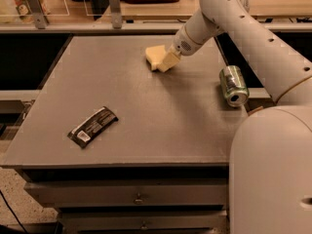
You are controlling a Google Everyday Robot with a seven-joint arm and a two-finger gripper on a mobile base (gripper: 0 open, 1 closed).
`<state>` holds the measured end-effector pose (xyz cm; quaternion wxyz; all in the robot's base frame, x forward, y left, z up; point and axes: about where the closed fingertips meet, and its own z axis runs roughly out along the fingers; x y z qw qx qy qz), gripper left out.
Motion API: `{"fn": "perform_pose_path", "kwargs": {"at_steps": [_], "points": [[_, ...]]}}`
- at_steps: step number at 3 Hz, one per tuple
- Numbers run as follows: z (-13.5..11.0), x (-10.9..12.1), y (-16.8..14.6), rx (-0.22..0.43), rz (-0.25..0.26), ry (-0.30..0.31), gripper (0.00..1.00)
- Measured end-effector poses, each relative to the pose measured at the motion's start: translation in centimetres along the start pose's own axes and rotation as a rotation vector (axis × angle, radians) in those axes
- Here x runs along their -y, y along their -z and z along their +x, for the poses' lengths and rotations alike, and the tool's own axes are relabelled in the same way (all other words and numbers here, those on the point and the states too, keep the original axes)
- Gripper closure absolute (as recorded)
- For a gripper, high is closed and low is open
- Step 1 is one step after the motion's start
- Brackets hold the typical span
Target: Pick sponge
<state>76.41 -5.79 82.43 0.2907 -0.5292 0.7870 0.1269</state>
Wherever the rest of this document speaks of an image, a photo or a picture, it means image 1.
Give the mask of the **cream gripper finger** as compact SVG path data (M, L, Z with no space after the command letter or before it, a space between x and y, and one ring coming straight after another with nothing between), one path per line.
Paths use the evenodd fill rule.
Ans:
M157 69L161 72L166 72L180 61L180 51L174 46L170 46L168 50L165 50L160 57L160 61L157 64Z

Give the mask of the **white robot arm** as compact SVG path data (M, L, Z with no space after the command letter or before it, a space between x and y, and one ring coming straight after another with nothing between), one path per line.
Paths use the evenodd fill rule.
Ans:
M199 0L157 67L226 32L274 104L237 130L229 161L231 234L312 234L311 62L246 10L246 0Z

